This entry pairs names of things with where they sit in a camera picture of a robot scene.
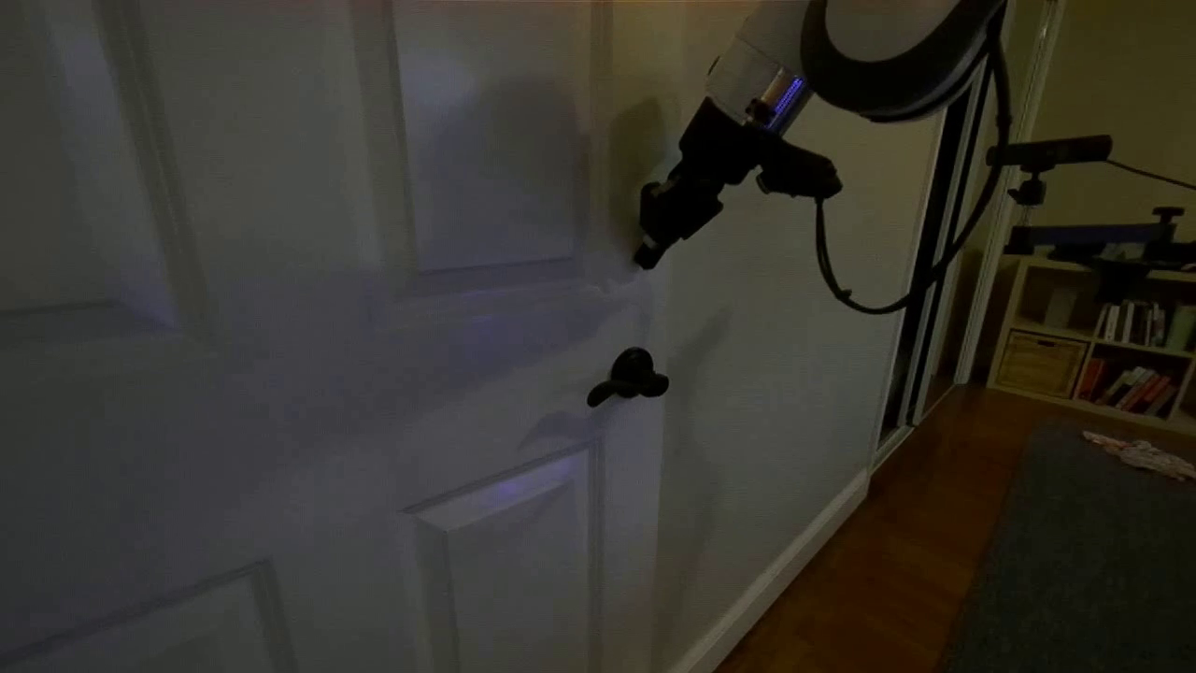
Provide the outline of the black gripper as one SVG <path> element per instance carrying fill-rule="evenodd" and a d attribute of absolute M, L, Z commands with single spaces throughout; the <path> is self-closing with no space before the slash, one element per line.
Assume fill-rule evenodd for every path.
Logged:
<path fill-rule="evenodd" d="M 681 160 L 641 191 L 641 248 L 632 261 L 653 271 L 666 251 L 722 214 L 722 191 L 764 163 L 772 130 L 740 125 L 702 102 L 681 135 Z"/>

